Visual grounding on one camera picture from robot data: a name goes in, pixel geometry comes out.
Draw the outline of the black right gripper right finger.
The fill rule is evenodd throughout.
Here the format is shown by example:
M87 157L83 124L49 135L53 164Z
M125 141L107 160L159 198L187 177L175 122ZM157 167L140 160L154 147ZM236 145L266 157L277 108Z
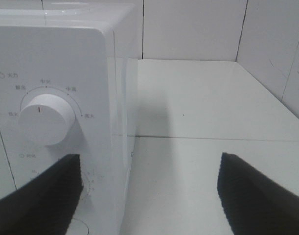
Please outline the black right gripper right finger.
M221 156L217 191L235 235L299 235L299 196L235 154Z

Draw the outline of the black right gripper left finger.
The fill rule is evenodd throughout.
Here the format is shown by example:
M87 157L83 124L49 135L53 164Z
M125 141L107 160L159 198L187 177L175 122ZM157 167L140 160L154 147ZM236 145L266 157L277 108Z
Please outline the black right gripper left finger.
M0 235L64 235L83 190L80 156L67 154L0 199Z

